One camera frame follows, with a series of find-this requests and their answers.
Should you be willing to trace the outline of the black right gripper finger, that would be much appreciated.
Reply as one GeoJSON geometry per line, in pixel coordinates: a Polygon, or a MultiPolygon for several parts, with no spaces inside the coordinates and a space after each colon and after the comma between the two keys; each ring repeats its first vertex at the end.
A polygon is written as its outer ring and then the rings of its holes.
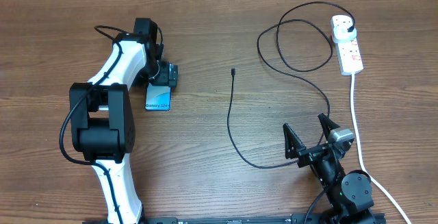
{"type": "Polygon", "coordinates": [[[322,131],[324,133],[324,136],[326,138],[326,140],[329,139],[329,134],[331,133],[331,131],[333,129],[337,129],[340,128],[340,126],[333,122],[328,116],[326,116],[324,113],[321,113],[318,115],[320,124],[322,126],[322,131]]]}
{"type": "Polygon", "coordinates": [[[298,158],[301,152],[306,149],[306,146],[288,123],[283,125],[283,133],[285,137],[285,157],[287,159],[298,158]]]}

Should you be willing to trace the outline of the blue Galaxy smartphone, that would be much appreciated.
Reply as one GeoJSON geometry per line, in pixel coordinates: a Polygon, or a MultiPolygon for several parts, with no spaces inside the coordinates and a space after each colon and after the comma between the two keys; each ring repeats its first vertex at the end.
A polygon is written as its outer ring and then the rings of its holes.
{"type": "Polygon", "coordinates": [[[148,111],[169,111],[171,108],[171,88],[149,84],[146,89],[145,109],[148,111]]]}

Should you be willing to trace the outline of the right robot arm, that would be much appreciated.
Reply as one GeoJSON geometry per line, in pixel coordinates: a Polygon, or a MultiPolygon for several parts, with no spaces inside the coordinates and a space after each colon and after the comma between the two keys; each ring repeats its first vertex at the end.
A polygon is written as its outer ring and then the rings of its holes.
{"type": "Polygon", "coordinates": [[[285,157],[297,159],[300,168],[309,166],[322,186],[303,223],[376,223],[371,211],[374,202],[370,176],[362,170],[346,173],[340,164],[354,142],[353,133],[325,114],[319,114],[318,118],[326,143],[311,148],[304,145],[287,123],[283,125],[285,157]]]}

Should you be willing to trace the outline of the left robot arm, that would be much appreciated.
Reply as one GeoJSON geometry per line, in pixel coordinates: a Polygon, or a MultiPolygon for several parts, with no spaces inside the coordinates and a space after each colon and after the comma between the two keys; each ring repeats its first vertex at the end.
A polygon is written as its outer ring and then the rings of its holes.
{"type": "Polygon", "coordinates": [[[112,53],[101,70],[70,87],[60,151],[94,169],[107,204],[104,223],[147,223],[130,165],[136,128],[129,91],[144,87],[146,110],[168,111],[178,67],[163,59],[162,31],[150,18],[137,18],[132,32],[117,29],[110,39],[112,53]]]}

